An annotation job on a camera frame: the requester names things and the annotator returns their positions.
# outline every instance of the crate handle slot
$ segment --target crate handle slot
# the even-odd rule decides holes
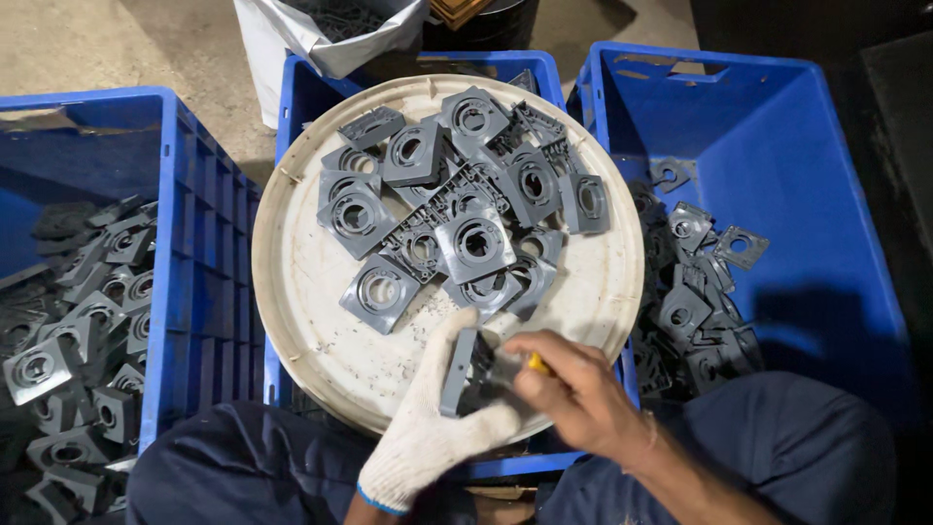
[[[678,62],[667,74],[669,80],[681,82],[705,82],[713,84],[722,80],[729,67],[725,64],[704,64],[702,62]]]

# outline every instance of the glove blue cuff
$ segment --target glove blue cuff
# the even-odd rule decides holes
[[[381,504],[381,503],[379,503],[379,502],[373,500],[372,498],[370,498],[369,496],[366,495],[366,492],[363,491],[363,488],[359,486],[359,482],[358,482],[358,481],[356,482],[356,491],[359,492],[359,495],[360,495],[360,496],[363,496],[363,501],[364,501],[364,502],[366,502],[367,504],[370,504],[370,505],[372,505],[372,506],[378,508],[379,510],[381,510],[381,511],[383,511],[383,512],[387,512],[387,513],[389,513],[389,514],[391,514],[391,515],[393,515],[393,516],[405,516],[406,514],[408,514],[408,513],[407,513],[406,511],[404,511],[404,510],[396,510],[396,509],[394,509],[394,508],[387,507],[387,506],[385,506],[385,505],[383,505],[383,504]]]

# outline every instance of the bare hand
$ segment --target bare hand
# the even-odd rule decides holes
[[[567,341],[550,330],[519,333],[507,353],[540,354],[557,377],[527,367],[515,376],[515,391],[554,421],[571,447],[633,464],[650,442],[650,429],[612,373],[603,351]]]

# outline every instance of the navy blue pants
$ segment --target navy blue pants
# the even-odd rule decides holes
[[[891,519],[891,434],[851,394],[792,374],[757,374],[685,404],[664,424],[721,479],[787,523]],[[315,423],[261,404],[220,404],[171,429],[142,455],[130,478],[127,520],[341,523],[373,446],[340,423]],[[412,522],[476,522],[464,491],[441,484],[429,492],[419,498]],[[675,522],[637,481],[598,457],[578,461],[540,496],[542,524]]]

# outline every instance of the blue plastic crate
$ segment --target blue plastic crate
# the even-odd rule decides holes
[[[650,159],[696,161],[695,183],[658,192],[668,209],[684,200],[719,229],[771,239],[751,271],[733,268],[731,295],[769,368],[849,390],[899,427],[923,420],[904,319],[818,66],[597,42],[567,105],[626,179],[647,177]]]
[[[560,79],[554,59],[543,51],[463,51],[422,53],[419,61],[467,62],[477,67],[488,66],[499,80],[509,81],[523,69],[531,69],[541,96],[552,104],[564,108]],[[367,87],[362,72],[343,80],[318,77],[314,70],[298,56],[285,60],[282,82],[282,102],[279,110],[279,134],[275,145],[275,161],[285,155],[291,143],[301,135],[301,125],[323,115],[339,102],[363,91]],[[292,399],[292,380],[279,363],[279,357],[266,339],[265,402],[288,408]],[[634,362],[629,346],[622,351],[616,363],[616,373],[629,397],[638,404],[638,388],[634,379]],[[461,477],[491,477],[532,472],[562,470],[579,458],[582,452],[540,454],[494,461],[477,461],[466,465],[452,475]]]
[[[44,205],[158,199],[140,452],[211,404],[261,399],[249,255],[259,187],[167,88],[0,97],[0,111],[48,108],[79,129],[0,134],[0,275],[41,261],[30,232]]]

